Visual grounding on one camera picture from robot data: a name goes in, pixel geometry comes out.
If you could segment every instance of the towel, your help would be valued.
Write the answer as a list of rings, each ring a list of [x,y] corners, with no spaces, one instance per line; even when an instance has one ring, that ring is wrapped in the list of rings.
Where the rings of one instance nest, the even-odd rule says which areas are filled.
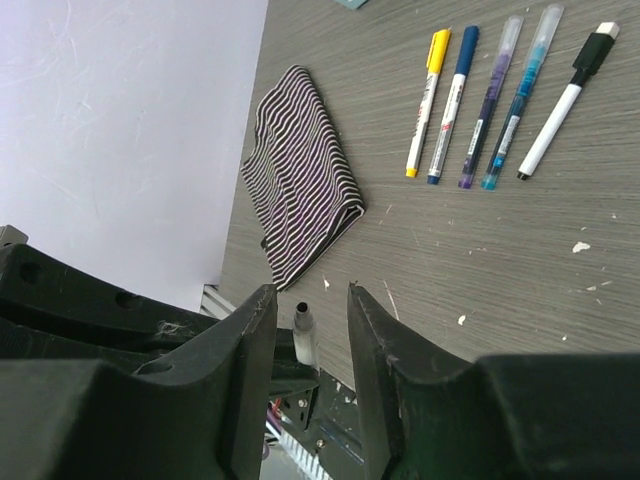
[[[255,147],[241,172],[282,291],[364,215],[365,205],[305,68],[290,67],[256,116]]]

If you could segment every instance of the pen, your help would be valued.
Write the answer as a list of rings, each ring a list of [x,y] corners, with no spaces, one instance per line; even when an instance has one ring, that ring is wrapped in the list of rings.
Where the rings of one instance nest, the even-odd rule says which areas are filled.
[[[427,130],[429,115],[433,105],[433,97],[436,93],[438,85],[438,77],[442,71],[442,64],[447,53],[451,30],[440,30],[433,34],[431,39],[431,47],[427,56],[427,85],[424,87],[422,102],[418,110],[418,121],[416,122],[416,131],[411,140],[411,148],[409,149],[409,159],[407,160],[407,177],[414,178],[418,174],[418,166],[420,165],[420,156],[422,155],[422,144],[424,143],[424,134]]]
[[[449,99],[447,100],[447,106],[444,109],[442,123],[440,124],[440,134],[438,135],[436,149],[433,152],[433,159],[429,166],[427,183],[430,185],[437,185],[440,181],[442,167],[444,166],[444,159],[447,155],[447,148],[449,147],[451,133],[453,132],[453,124],[456,121],[458,107],[460,106],[460,100],[462,98],[464,82],[467,79],[467,75],[469,75],[471,61],[473,60],[473,53],[475,52],[476,44],[478,43],[478,35],[480,35],[480,30],[475,25],[465,28],[464,34],[462,35],[462,44],[460,45],[460,53],[458,54],[456,70],[453,75],[453,80],[451,81]]]
[[[484,102],[482,102],[480,115],[478,116],[476,127],[473,130],[473,136],[471,137],[467,158],[462,167],[462,177],[458,182],[460,188],[471,188],[471,184],[473,183],[473,175],[476,173],[478,161],[482,154],[482,147],[487,139],[489,123],[498,104],[498,96],[500,95],[502,84],[504,83],[507,70],[509,70],[509,65],[511,64],[513,51],[516,48],[518,36],[520,35],[522,21],[522,17],[514,15],[509,17],[502,29],[502,36],[498,44],[498,53],[496,54],[493,70],[491,71],[489,88],[487,88]]]
[[[507,152],[511,146],[511,141],[513,140],[520,118],[524,113],[524,109],[527,106],[527,101],[531,96],[533,84],[538,77],[542,62],[544,62],[547,52],[549,51],[551,40],[553,40],[553,35],[556,32],[558,23],[560,23],[563,10],[564,7],[562,5],[553,4],[549,5],[544,9],[544,12],[542,12],[540,23],[538,23],[538,28],[536,29],[531,47],[529,48],[527,60],[524,63],[524,75],[520,81],[516,95],[511,102],[511,108],[502,126],[502,131],[500,132],[500,137],[498,137],[493,155],[491,155],[487,173],[484,176],[484,180],[482,180],[482,188],[487,190],[495,190],[496,188],[496,182],[502,171],[502,166],[504,165]]]
[[[620,27],[617,24],[606,22],[601,23],[598,29],[589,35],[578,57],[573,62],[573,68],[577,70],[576,73],[567,88],[565,88],[560,100],[558,100],[547,122],[538,134],[536,141],[533,142],[531,150],[529,150],[518,169],[518,178],[520,180],[527,180],[533,175],[534,170],[540,163],[578,95],[587,84],[589,78],[598,73],[598,69],[604,59],[607,58],[618,33],[620,33]]]

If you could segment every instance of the striped cloth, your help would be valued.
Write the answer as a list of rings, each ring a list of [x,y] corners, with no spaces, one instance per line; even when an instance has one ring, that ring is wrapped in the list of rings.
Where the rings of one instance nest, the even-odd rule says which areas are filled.
[[[290,67],[258,105],[256,145],[242,165],[262,246],[282,291],[362,215],[365,207],[309,73]]]

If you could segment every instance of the tabletop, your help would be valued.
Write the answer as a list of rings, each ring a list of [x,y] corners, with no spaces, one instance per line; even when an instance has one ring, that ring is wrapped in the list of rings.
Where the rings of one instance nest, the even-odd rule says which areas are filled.
[[[494,192],[458,188],[503,25],[524,24],[478,167],[482,178],[548,1],[271,0],[243,158],[258,102],[286,69],[307,67],[341,138],[367,213],[289,290],[281,325],[309,303],[321,366],[353,386],[347,285],[358,282],[401,322],[467,360],[498,352],[637,350],[640,345],[640,3],[566,0]],[[572,63],[600,22],[621,33],[535,175],[516,178]],[[426,184],[467,25],[480,27],[443,176]],[[451,27],[418,178],[405,177],[433,32]],[[263,232],[238,180],[221,293],[241,303],[271,272]]]

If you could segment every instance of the yellow marker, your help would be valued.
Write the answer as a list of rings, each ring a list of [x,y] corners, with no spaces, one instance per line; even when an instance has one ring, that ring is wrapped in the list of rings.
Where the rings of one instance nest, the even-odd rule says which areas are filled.
[[[418,121],[416,122],[416,131],[411,140],[411,148],[409,149],[409,159],[407,160],[407,177],[415,177],[418,174],[418,165],[420,165],[420,156],[422,155],[422,144],[424,143],[424,134],[427,131],[427,123],[431,114],[433,98],[436,94],[436,86],[438,85],[438,77],[442,71],[442,64],[449,46],[449,38],[451,38],[451,30],[440,30],[433,34],[431,39],[431,47],[427,56],[427,85],[424,88],[422,102],[418,110]]]

